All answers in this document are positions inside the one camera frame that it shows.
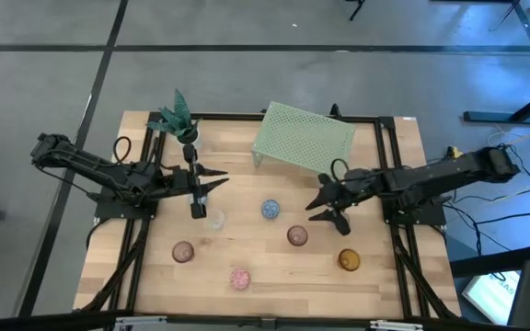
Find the floor tile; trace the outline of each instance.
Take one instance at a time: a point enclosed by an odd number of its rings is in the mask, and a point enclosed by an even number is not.
[[[530,45],[505,4],[419,0],[131,1],[119,44]]]
[[[0,317],[13,312],[58,185],[29,154],[41,132],[73,138],[99,58],[0,53]]]
[[[119,0],[0,0],[0,43],[106,44]]]

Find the black cable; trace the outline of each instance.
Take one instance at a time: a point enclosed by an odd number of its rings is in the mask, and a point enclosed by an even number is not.
[[[76,185],[75,183],[72,183],[72,182],[70,182],[70,181],[68,181],[68,180],[66,180],[66,179],[64,179],[64,178],[62,178],[62,177],[58,177],[58,176],[56,176],[55,174],[50,173],[50,172],[48,172],[48,171],[46,171],[46,170],[44,170],[44,169],[42,169],[42,168],[40,168],[40,167],[36,167],[36,168],[37,168],[38,170],[40,170],[41,172],[43,172],[44,174],[48,175],[48,176],[55,177],[55,178],[61,180],[62,182],[65,182],[65,183],[67,183],[67,184],[69,184],[69,185],[74,186],[75,188],[78,188],[78,189],[82,190],[83,192],[85,192],[85,194],[87,194],[87,195],[89,196],[90,192],[88,192],[88,191],[87,191],[86,189],[84,189],[84,188],[81,188],[80,186]]]
[[[451,205],[450,203],[449,203],[449,206],[444,205],[444,207],[445,207],[445,208],[449,208],[449,209],[453,209],[453,210],[457,211],[457,214],[459,215],[459,218],[461,218],[461,220],[464,222],[464,224],[465,224],[468,228],[470,228],[470,229],[472,229],[472,230],[477,230],[477,228],[478,228],[478,224],[476,223],[476,228],[472,227],[471,225],[469,225],[469,224],[467,223],[466,219],[465,219],[465,218],[463,217],[463,215],[461,214],[461,212],[463,212],[467,217],[469,217],[472,221],[474,221],[474,219],[473,219],[471,216],[469,216],[469,214],[467,214],[465,211],[462,211],[462,210],[460,210],[459,208],[454,207],[454,206]],[[487,237],[489,240],[491,240],[494,244],[496,244],[496,245],[498,245],[498,246],[500,246],[500,247],[506,249],[507,251],[511,251],[511,248],[509,248],[509,247],[507,247],[507,246],[505,246],[505,245],[499,243],[498,241],[496,241],[496,240],[495,240],[494,238],[492,238],[491,236],[489,236],[489,235],[487,235],[487,234],[484,234],[484,233],[481,232],[480,230],[478,230],[478,232],[479,232],[479,235],[484,235],[484,236]],[[480,246],[480,252],[481,252],[481,238],[478,237],[478,240],[479,240],[479,242],[480,242],[479,246]]]
[[[444,157],[437,157],[437,158],[433,158],[433,159],[430,159],[430,160],[427,160],[427,165],[435,162],[435,161],[443,161],[444,160]]]
[[[512,251],[511,248],[509,248],[509,247],[507,247],[507,246],[505,246],[505,245],[499,243],[498,241],[494,240],[494,238],[492,238],[491,236],[489,236],[489,235],[487,235],[487,234],[484,234],[484,233],[482,233],[482,235],[484,235],[485,237],[487,237],[487,238],[488,238],[490,241],[492,241],[494,244],[496,244],[496,245],[498,245],[498,246],[500,246],[500,247],[506,249],[507,251],[509,251],[509,252]]]
[[[457,212],[457,215],[459,215],[459,217],[467,225],[467,227],[469,227],[470,229],[473,229],[476,232],[476,250],[478,251],[478,256],[481,257],[482,256],[481,231],[478,229],[478,224],[476,223],[476,220],[474,220],[473,217],[469,216],[469,214],[467,212],[460,210],[459,208],[455,207],[450,202],[447,202],[447,203],[448,203],[448,205],[443,205],[443,206],[446,207],[446,208],[455,210],[455,212]],[[472,228],[472,226],[470,226],[467,223],[466,219],[464,218],[464,216],[461,213],[463,213],[464,215],[467,216],[467,218],[469,218],[469,220],[474,225],[473,228]]]
[[[119,157],[118,156],[118,143],[120,143],[122,140],[125,140],[128,143],[128,148],[126,149],[126,153],[124,153],[124,155],[122,157]],[[116,158],[116,162],[114,163],[114,165],[121,166],[122,162],[124,162],[126,157],[128,157],[128,154],[130,154],[130,150],[132,148],[133,148],[133,141],[130,140],[130,138],[128,138],[126,136],[118,137],[118,139],[116,139],[116,141],[114,142],[113,147],[112,147],[112,150],[113,150],[113,153],[114,153],[114,157]]]
[[[523,191],[523,192],[520,192],[520,193],[517,193],[516,195],[522,195],[522,194],[525,194],[525,193],[530,193],[530,189],[528,189],[526,191]],[[460,198],[459,200],[453,200],[453,203],[458,203],[458,202],[463,201],[465,199],[480,199],[480,200],[485,200],[485,201],[488,201],[488,202],[493,202],[493,201],[496,201],[496,200],[499,200],[499,199],[502,199],[502,198],[506,198],[506,197],[508,197],[508,195],[503,195],[503,196],[496,197],[494,199],[490,199],[490,198],[484,198],[484,197],[479,197],[479,196],[475,196],[475,195],[468,195],[468,196],[465,196],[463,198]]]
[[[155,137],[155,139],[153,140],[153,148],[152,148],[152,153],[149,157],[149,160],[148,162],[151,162],[153,160],[153,158],[155,159],[155,164],[157,166],[157,168],[163,168],[163,169],[166,169],[166,170],[169,170],[169,168],[166,166],[166,165],[163,165],[161,163],[161,160],[158,159],[158,155],[159,155],[159,150],[158,150],[158,140],[159,138],[158,137]]]
[[[521,162],[521,167],[523,168],[523,170],[525,171],[525,173],[530,177],[530,172],[529,170],[527,170],[526,167],[524,167],[524,161],[523,161],[523,158],[518,154],[516,153],[516,146],[514,145],[508,145],[509,149],[511,150],[511,152],[513,152],[514,155],[516,155],[516,157],[519,159],[519,161]]]
[[[514,215],[508,215],[508,216],[504,216],[504,217],[497,218],[497,219],[494,219],[494,220],[487,220],[487,221],[483,221],[483,222],[478,222],[477,224],[494,223],[494,222],[499,222],[499,221],[502,221],[502,220],[507,220],[507,219],[510,219],[510,218],[525,217],[525,216],[530,216],[530,212],[514,214]]]
[[[492,275],[492,277],[494,277],[495,279],[499,280],[499,281],[506,281],[506,276],[504,276],[501,272],[492,272],[490,273],[490,275]]]
[[[496,31],[502,25],[502,23],[504,23],[506,18],[508,18],[508,16],[514,11],[514,9],[519,4],[519,2],[520,2],[520,0],[514,0],[513,3],[511,4],[511,6],[504,13],[504,16],[502,17],[501,22],[496,26],[496,28],[495,29],[488,29],[488,31],[490,31],[490,32]]]
[[[332,178],[337,181],[337,182],[340,182],[341,180],[337,177],[337,173],[335,173],[335,164],[337,163],[337,161],[340,161],[341,163],[343,163],[343,165],[345,166],[345,169],[347,169],[347,171],[349,171],[349,165],[347,165],[347,161],[341,159],[341,158],[336,158],[334,160],[332,160],[332,162],[330,163],[330,174],[332,175]]]
[[[442,237],[443,237],[443,240],[445,241],[445,244],[447,245],[447,237],[445,235],[445,231],[442,231],[441,229],[439,229],[439,227],[437,225],[429,225],[431,226],[431,228],[438,232]]]
[[[97,224],[95,224],[91,230],[89,230],[89,233],[87,234],[87,240],[86,240],[86,243],[85,243],[85,249],[86,251],[89,249],[89,241],[91,240],[91,236],[93,235],[93,233],[99,228],[99,226],[103,223],[105,223],[107,220],[109,219],[99,219],[99,222]]]

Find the black metal frame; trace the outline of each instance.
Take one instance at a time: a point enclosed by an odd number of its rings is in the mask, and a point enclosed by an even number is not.
[[[256,114],[219,114],[219,113],[195,113],[192,114],[193,119],[204,119],[204,120],[263,120],[264,118],[263,113],[256,113]],[[338,110],[338,107],[333,106],[330,115],[328,115],[331,118],[342,120],[345,122],[350,123],[368,123],[374,125],[375,130],[375,138],[376,138],[376,144],[377,144],[377,152],[379,155],[380,160],[380,166],[381,168],[388,168],[389,165],[387,163],[387,156],[386,156],[386,147],[384,144],[384,136],[383,132],[384,130],[387,131],[388,137],[390,140],[390,146],[392,151],[392,158],[394,160],[394,166],[402,166],[401,159],[400,159],[400,153],[399,153],[399,147],[398,147],[398,137],[396,135],[396,126],[394,122],[394,118],[392,117],[359,117],[359,116],[341,116]],[[160,117],[160,113],[151,112],[148,118],[148,121],[156,120],[156,118]],[[151,149],[151,140],[153,136],[153,131],[149,128],[146,130],[146,134],[144,136],[144,142],[143,142],[143,150],[141,153],[141,160],[149,159],[150,149]],[[164,145],[165,145],[165,139],[166,135],[161,132],[159,135],[159,143],[157,146],[157,154],[156,154],[156,162],[160,162],[162,158],[162,154],[164,152]],[[385,215],[393,214],[393,206],[391,204],[385,203],[383,201],[383,210]],[[133,237],[133,228],[134,228],[134,222],[135,220],[129,219],[126,221],[124,234],[122,236],[122,242],[121,242],[121,251],[119,255],[118,265],[123,263],[126,260],[127,252],[129,252],[132,237]],[[98,312],[100,320],[103,320],[105,324],[106,330],[111,330],[112,326],[109,325],[107,316],[112,315],[114,312],[121,312],[122,316],[132,316],[133,315],[133,309],[135,305],[135,299],[136,299],[136,293],[138,290],[138,282],[141,276],[142,272],[142,264],[143,264],[143,258],[144,258],[144,245],[146,242],[146,237],[148,236],[148,228],[150,224],[150,219],[146,219],[142,221],[141,225],[141,232],[139,233],[140,239],[142,239],[142,245],[140,251],[135,256],[135,262],[133,262],[133,269],[132,269],[132,277],[131,277],[131,283],[129,286],[128,294],[127,294],[127,300],[126,300],[126,309],[125,310],[117,310],[118,302],[121,295],[121,277],[122,276],[116,276],[120,275],[120,273],[117,273],[113,275],[112,277],[118,277],[117,285],[113,289],[113,291],[109,294],[109,310],[106,312]],[[407,279],[406,279],[406,270],[404,266],[404,262],[402,258],[397,254],[397,240],[400,242],[399,239],[399,227],[396,223],[390,222],[389,220],[386,220],[387,223],[389,223],[390,227],[390,233],[392,237],[392,241],[394,243],[393,249],[394,249],[394,256],[395,256],[395,262],[396,262],[396,270],[397,270],[397,283],[400,290],[400,297],[401,297],[401,303],[402,303],[402,312],[404,318],[412,317],[412,307],[409,297],[409,291],[407,286]],[[405,231],[407,234],[408,242],[409,242],[409,253],[410,253],[410,262],[413,263],[414,266],[417,268],[417,270],[420,272],[421,270],[421,263],[420,263],[420,257],[418,253],[416,238],[414,234],[414,229],[412,225],[406,225]],[[420,289],[417,290],[419,295],[419,306],[421,309],[421,317],[429,317],[429,308],[426,298],[421,293]],[[33,307],[35,303],[35,298],[33,298],[34,302],[29,302],[27,300],[32,300],[32,297],[25,298],[23,306],[27,307]],[[85,321],[82,321],[81,319],[87,320],[88,318],[92,318],[95,323],[98,322],[95,315],[91,315],[92,312],[90,310],[96,311],[101,308],[103,305],[103,302],[93,302],[90,303],[86,308],[84,312],[79,312],[72,314],[61,314],[61,315],[52,315],[47,317],[39,317],[42,321],[41,325],[38,325],[38,327],[50,327],[54,325],[54,323],[65,321],[67,318],[71,320],[71,323],[69,325],[80,325],[81,323],[85,323]],[[32,327],[34,324],[32,324],[31,320],[26,319],[28,316],[20,316],[20,319],[24,319],[25,322],[27,322]],[[263,326],[267,328],[276,328],[276,327],[282,327],[282,326],[291,326],[291,325],[315,325],[315,326],[354,326],[354,327],[367,327],[370,325],[369,319],[334,319],[334,318],[277,318],[277,317],[244,317],[244,316],[201,316],[201,315],[169,315],[168,316],[169,323],[194,323],[194,324],[230,324],[230,325],[254,325],[254,326]],[[6,323],[6,320],[0,320],[1,323]]]
[[[157,113],[151,113],[149,119],[157,116]],[[263,114],[193,114],[194,119],[210,119],[210,120],[262,120]],[[383,168],[388,167],[387,157],[386,157],[386,147],[384,145],[383,131],[387,130],[388,137],[390,139],[390,145],[392,149],[392,156],[394,159],[394,166],[401,165],[399,148],[398,148],[398,138],[396,136],[396,128],[394,119],[391,117],[355,117],[355,116],[341,116],[337,108],[333,107],[331,111],[331,118],[340,119],[346,122],[353,123],[369,123],[374,125],[375,129],[375,138],[377,142],[377,151],[380,159],[380,166]],[[144,150],[148,151],[150,148],[150,137],[151,134],[146,135],[148,139],[144,140]],[[384,210],[389,210],[390,206],[384,203]],[[148,224],[150,220],[143,220],[143,227],[141,232],[138,234],[138,239],[143,239],[148,235]],[[409,255],[403,254],[403,251],[406,248],[402,245],[402,241],[399,237],[399,228],[396,224],[389,224],[391,230],[392,240],[394,244],[394,254],[396,259],[397,266],[397,275],[398,275],[398,286],[400,289],[401,297],[405,300],[402,300],[402,311],[403,319],[398,321],[391,322],[400,322],[406,324],[418,324],[423,325],[427,330],[464,330],[469,329],[481,329],[481,330],[492,330],[492,331],[502,331],[508,330],[506,326],[498,325],[480,325],[472,324],[468,321],[459,319],[453,316],[450,312],[446,310],[443,302],[441,302],[434,291],[432,291],[429,283],[421,276],[421,269],[418,250],[416,247],[416,239],[414,237],[413,229],[411,226],[405,228],[407,236],[409,239]],[[122,240],[122,249],[125,249],[125,243],[130,242],[130,235],[132,235],[132,230],[130,234],[124,233],[124,238]],[[142,263],[142,257],[144,250],[138,252],[135,258]],[[421,314],[427,316],[415,316],[411,312],[411,302],[409,300],[408,286],[406,280],[406,271],[402,268],[403,265],[406,265],[408,271],[413,275],[416,280],[417,289],[423,289],[426,295],[429,295],[429,298],[432,300],[432,304],[435,302],[438,303],[438,306],[444,309],[444,314],[440,314],[441,318],[435,319],[428,316],[428,307],[423,308],[423,305],[426,304],[426,298],[421,296],[421,291],[419,291],[419,304],[421,308]],[[0,319],[0,330],[73,330],[73,329],[91,329],[91,327],[106,327],[106,329],[111,329],[111,326],[115,323],[118,323],[119,317],[129,317],[134,316],[133,311],[133,299],[135,299],[137,289],[138,279],[140,278],[142,269],[134,268],[132,273],[132,281],[129,289],[127,299],[128,302],[132,301],[132,308],[125,310],[109,310],[109,311],[78,311],[71,314],[57,314],[57,315],[44,315],[44,316],[25,316],[18,318],[7,318]],[[103,302],[93,302],[93,306],[96,307],[95,310],[101,308]],[[285,317],[244,317],[244,316],[206,316],[206,315],[188,315],[188,314],[168,314],[155,316],[154,318],[157,322],[167,322],[167,323],[182,323],[182,324],[209,324],[209,325],[253,325],[263,328],[278,328],[283,326],[337,326],[337,327],[379,327],[377,320],[371,319],[357,319],[357,318],[285,318]]]
[[[203,120],[263,120],[264,114],[262,113],[255,113],[255,114],[221,114],[221,113],[194,113],[191,115],[193,119],[203,119]],[[340,119],[345,122],[349,123],[368,123],[373,124],[375,129],[375,138],[377,143],[377,152],[379,154],[380,159],[380,166],[382,168],[388,168],[389,165],[387,163],[387,157],[386,157],[386,147],[384,145],[384,137],[383,137],[383,130],[387,130],[388,137],[390,140],[390,146],[392,150],[392,158],[394,160],[394,166],[402,166],[401,159],[400,159],[400,153],[399,153],[399,147],[398,147],[398,137],[396,136],[396,126],[394,122],[394,118],[392,117],[358,117],[358,116],[341,116],[337,109],[333,107],[333,110],[331,110],[330,115],[328,115],[331,118]],[[151,112],[149,116],[149,121],[153,121],[156,119],[156,117],[160,117],[160,114],[157,112]],[[151,145],[151,138],[152,137],[152,131],[150,129],[147,129],[146,135],[144,137],[144,145],[143,145],[143,155],[141,156],[142,159],[145,159],[148,156],[148,150]],[[159,138],[160,145],[159,145],[159,151],[161,153],[163,152],[162,148],[165,143],[165,134],[162,134]],[[387,203],[383,203],[383,209],[385,215],[389,215],[392,213],[390,210],[392,206]],[[131,227],[133,227],[133,220],[128,220],[130,223],[132,221]],[[124,235],[122,238],[122,247],[121,247],[121,259],[122,261],[122,252],[126,251],[126,243],[128,245],[130,244],[131,237],[132,237],[132,229],[128,231],[129,227],[128,224],[126,226],[126,230],[124,231]],[[391,223],[388,226],[390,226],[390,233],[392,236],[392,240],[395,241],[396,236],[399,235],[399,228],[398,225],[395,223]],[[412,258],[412,261],[414,262],[415,266],[420,269],[421,263],[420,263],[420,257],[419,252],[417,248],[416,243],[416,237],[414,234],[414,229],[411,225],[407,225],[405,227],[405,231],[407,234],[408,242],[409,242],[409,250],[410,250],[410,256]],[[400,289],[400,297],[401,297],[401,303],[402,303],[402,312],[404,317],[410,317],[412,316],[412,308],[411,308],[411,302],[409,297],[409,291],[407,286],[407,280],[406,280],[406,270],[405,266],[400,258],[396,255],[396,244],[394,244],[393,249],[395,250],[395,260],[396,260],[396,268],[397,268],[397,282],[398,287]],[[134,268],[132,271],[132,278],[130,283],[130,288],[128,291],[128,298],[126,303],[126,310],[127,311],[133,311],[134,309],[134,302],[136,298],[136,292],[138,289],[138,280],[140,279],[141,272],[142,272],[142,261],[144,257],[144,251],[136,258],[136,261],[134,263]],[[428,303],[426,301],[426,298],[422,295],[421,291],[417,291],[419,296],[419,306],[421,309],[421,316],[428,317],[430,316]],[[116,309],[117,308],[117,302],[119,300],[120,296],[120,290],[117,289],[115,292],[112,293],[110,304],[110,309]],[[231,325],[262,325],[263,319],[259,317],[251,318],[251,317],[244,317],[244,316],[196,316],[196,315],[169,315],[168,321],[173,322],[173,319],[178,319],[179,321],[188,321],[187,323],[214,323],[214,324],[231,324]],[[273,325],[275,327],[282,327],[282,326],[289,326],[289,325],[309,325],[312,321],[317,321],[317,326],[321,325],[327,325],[327,326],[359,326],[361,327],[362,324],[369,323],[369,320],[364,319],[326,319],[326,318],[320,318],[320,319],[308,319],[308,318],[274,318],[273,319]]]

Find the small cup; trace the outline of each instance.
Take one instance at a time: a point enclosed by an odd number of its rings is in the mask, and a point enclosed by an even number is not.
[[[203,224],[206,229],[221,231],[225,228],[226,216],[221,210],[209,208],[206,213],[208,215],[203,221]]]
[[[308,241],[308,231],[299,225],[292,226],[287,231],[287,240],[294,246],[304,245]]]
[[[194,256],[193,246],[186,241],[178,242],[173,246],[171,256],[176,262],[189,262]]]
[[[339,263],[339,267],[347,271],[355,271],[361,265],[359,254],[350,248],[340,251],[337,262]]]

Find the green artificial plant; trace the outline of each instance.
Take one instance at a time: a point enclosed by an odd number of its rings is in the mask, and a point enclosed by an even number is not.
[[[167,107],[159,108],[161,115],[163,115],[165,120],[160,122],[149,122],[147,124],[148,127],[153,130],[171,133],[178,137],[178,139],[194,135],[198,129],[198,121],[196,120],[195,123],[191,123],[191,114],[188,104],[185,102],[185,98],[181,95],[181,92],[177,89],[175,89],[173,108],[175,111],[171,111]]]

